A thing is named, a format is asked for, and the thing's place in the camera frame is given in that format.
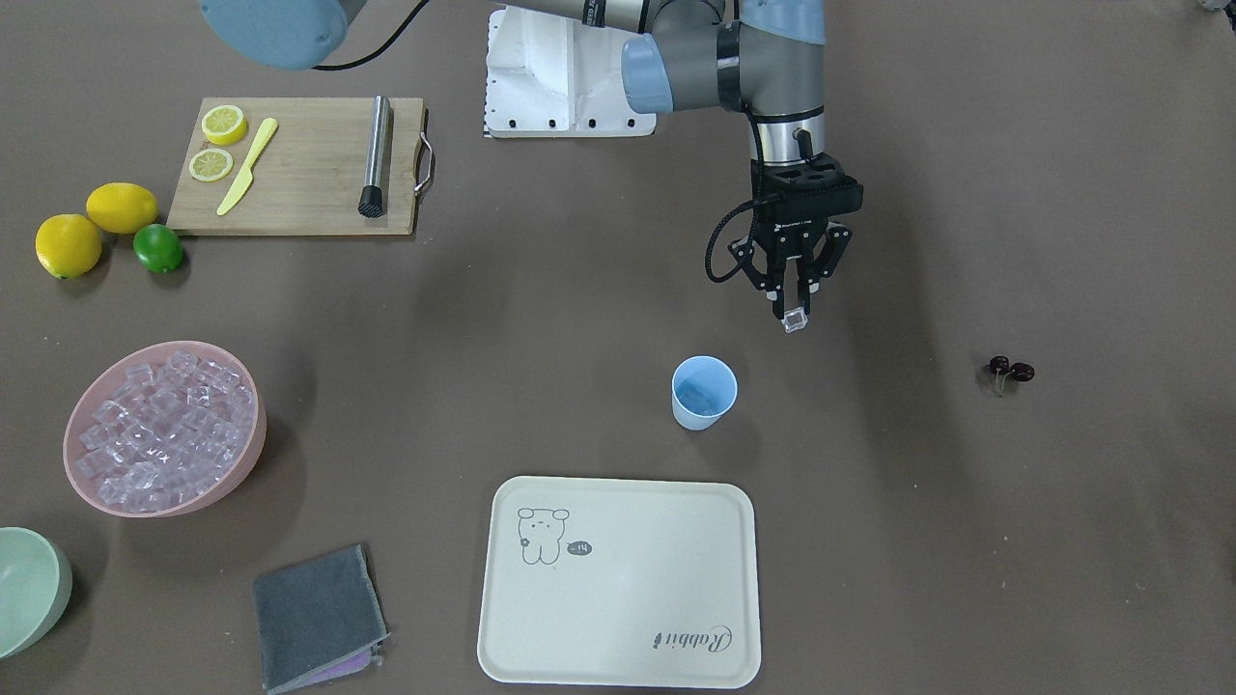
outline wooden cutting board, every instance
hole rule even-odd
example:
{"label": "wooden cutting board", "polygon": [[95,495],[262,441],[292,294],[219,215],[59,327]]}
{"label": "wooden cutting board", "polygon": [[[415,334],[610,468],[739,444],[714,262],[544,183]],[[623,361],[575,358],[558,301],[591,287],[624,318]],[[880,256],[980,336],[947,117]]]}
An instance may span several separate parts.
{"label": "wooden cutting board", "polygon": [[[221,147],[235,160],[232,172],[203,183],[189,176],[189,160],[213,145],[201,134],[201,117],[220,104],[245,111],[248,132]],[[192,124],[189,148],[176,185],[167,225],[189,236],[412,234],[417,215],[417,163],[425,124],[423,99],[391,99],[394,125],[387,214],[370,219],[356,211],[365,184],[373,99],[208,98]],[[227,214],[219,202],[240,171],[262,119],[279,130],[253,167],[253,184]]]}

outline light blue cup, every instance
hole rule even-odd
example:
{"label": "light blue cup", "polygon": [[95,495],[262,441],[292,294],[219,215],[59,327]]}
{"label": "light blue cup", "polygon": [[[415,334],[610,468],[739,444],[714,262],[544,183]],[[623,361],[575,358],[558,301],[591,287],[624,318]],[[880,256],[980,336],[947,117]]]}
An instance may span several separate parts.
{"label": "light blue cup", "polygon": [[737,398],[738,380],[717,357],[691,357],[674,370],[670,396],[674,419],[687,429],[707,429]]}

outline gray cloth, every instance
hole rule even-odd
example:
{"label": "gray cloth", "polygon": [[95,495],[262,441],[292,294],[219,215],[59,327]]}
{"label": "gray cloth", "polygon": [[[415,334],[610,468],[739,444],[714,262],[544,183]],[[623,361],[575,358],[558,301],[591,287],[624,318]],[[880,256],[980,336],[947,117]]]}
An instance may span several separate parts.
{"label": "gray cloth", "polygon": [[257,578],[253,607],[271,695],[362,670],[387,637],[360,545]]}

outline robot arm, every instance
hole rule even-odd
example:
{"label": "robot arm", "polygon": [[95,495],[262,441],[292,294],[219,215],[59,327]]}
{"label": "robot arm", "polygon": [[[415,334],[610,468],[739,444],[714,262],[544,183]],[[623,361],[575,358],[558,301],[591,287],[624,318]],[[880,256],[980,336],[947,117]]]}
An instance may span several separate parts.
{"label": "robot arm", "polygon": [[[246,57],[308,69],[342,43],[363,5],[365,0],[203,0],[201,12]],[[510,5],[634,32],[623,47],[622,77],[627,101],[637,113],[722,106],[747,115],[753,194],[726,220],[753,209],[751,228],[728,246],[734,270],[717,277],[711,261],[706,268],[716,282],[742,271],[772,302],[786,330],[806,324],[811,294],[833,275],[850,237],[831,218],[857,211],[863,203],[863,187],[824,152],[824,0],[748,0],[740,19],[730,22],[723,19],[724,0]],[[764,251],[764,270],[753,262],[756,247]],[[708,249],[711,256],[712,242]],[[790,261],[796,265],[801,305],[787,313]]]}

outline green bowl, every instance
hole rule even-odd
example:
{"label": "green bowl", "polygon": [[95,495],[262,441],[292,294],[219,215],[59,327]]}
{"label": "green bowl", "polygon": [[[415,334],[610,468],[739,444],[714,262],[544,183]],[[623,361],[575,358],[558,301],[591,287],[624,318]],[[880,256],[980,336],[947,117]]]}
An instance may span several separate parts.
{"label": "green bowl", "polygon": [[0,528],[0,659],[38,642],[61,620],[72,590],[59,548],[33,531]]}

